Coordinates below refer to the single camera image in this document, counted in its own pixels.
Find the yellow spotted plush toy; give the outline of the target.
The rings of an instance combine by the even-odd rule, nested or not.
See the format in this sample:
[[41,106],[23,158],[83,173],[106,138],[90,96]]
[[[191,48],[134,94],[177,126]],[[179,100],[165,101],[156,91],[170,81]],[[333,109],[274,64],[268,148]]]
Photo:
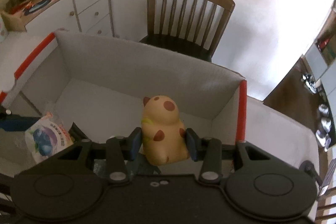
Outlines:
[[153,96],[143,99],[141,129],[143,152],[151,165],[172,164],[190,157],[185,143],[185,125],[171,98]]

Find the right wooden chair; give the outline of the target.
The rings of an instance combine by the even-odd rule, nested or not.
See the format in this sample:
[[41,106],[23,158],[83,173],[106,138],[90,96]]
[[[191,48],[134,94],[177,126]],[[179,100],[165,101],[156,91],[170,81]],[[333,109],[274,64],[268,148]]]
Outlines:
[[328,189],[318,199],[317,213],[315,223],[327,223],[329,220],[335,220],[335,187]]

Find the far wooden chair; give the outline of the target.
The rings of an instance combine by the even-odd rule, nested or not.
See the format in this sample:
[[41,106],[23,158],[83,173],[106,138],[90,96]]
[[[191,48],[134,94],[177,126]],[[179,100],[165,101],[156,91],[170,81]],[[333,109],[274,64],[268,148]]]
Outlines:
[[233,0],[147,0],[140,42],[211,61],[234,8]]

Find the blueberry bread packet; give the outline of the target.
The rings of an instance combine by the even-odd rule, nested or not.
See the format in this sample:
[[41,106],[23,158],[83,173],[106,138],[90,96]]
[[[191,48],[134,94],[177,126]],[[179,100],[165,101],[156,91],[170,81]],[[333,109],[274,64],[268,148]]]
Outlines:
[[25,131],[25,142],[37,164],[74,143],[58,114],[50,111]]

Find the red cardboard box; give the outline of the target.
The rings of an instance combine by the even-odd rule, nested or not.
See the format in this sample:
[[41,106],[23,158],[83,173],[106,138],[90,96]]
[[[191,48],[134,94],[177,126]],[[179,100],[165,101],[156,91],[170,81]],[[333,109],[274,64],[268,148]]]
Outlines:
[[143,99],[173,99],[200,137],[245,138],[247,83],[227,68],[112,37],[12,32],[1,43],[1,105],[22,116],[54,111],[92,141],[127,136],[141,124]]

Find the wooden chair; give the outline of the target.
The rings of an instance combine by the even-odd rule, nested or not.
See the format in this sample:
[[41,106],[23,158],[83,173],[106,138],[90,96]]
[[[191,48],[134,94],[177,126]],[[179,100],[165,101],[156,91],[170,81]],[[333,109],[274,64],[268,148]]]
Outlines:
[[234,8],[233,0],[147,0],[140,42],[211,61]]
[[315,223],[327,223],[329,220],[335,220],[335,187],[328,189],[318,199],[317,213]]

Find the black sesame snack packet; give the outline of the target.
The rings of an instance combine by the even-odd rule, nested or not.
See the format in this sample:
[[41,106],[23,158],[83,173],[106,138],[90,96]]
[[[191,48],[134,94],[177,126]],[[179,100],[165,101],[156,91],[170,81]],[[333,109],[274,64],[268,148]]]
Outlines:
[[86,135],[78,128],[75,123],[72,123],[68,133],[74,143],[86,139]]

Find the white drawer sideboard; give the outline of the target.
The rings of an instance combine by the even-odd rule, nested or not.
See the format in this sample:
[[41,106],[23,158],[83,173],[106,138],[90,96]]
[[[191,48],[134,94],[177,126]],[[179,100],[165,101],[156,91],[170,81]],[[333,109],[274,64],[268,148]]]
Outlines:
[[[32,0],[37,4],[45,0]],[[25,15],[1,11],[10,31],[46,36],[58,29],[87,35],[114,35],[110,0],[50,0],[41,9]]]

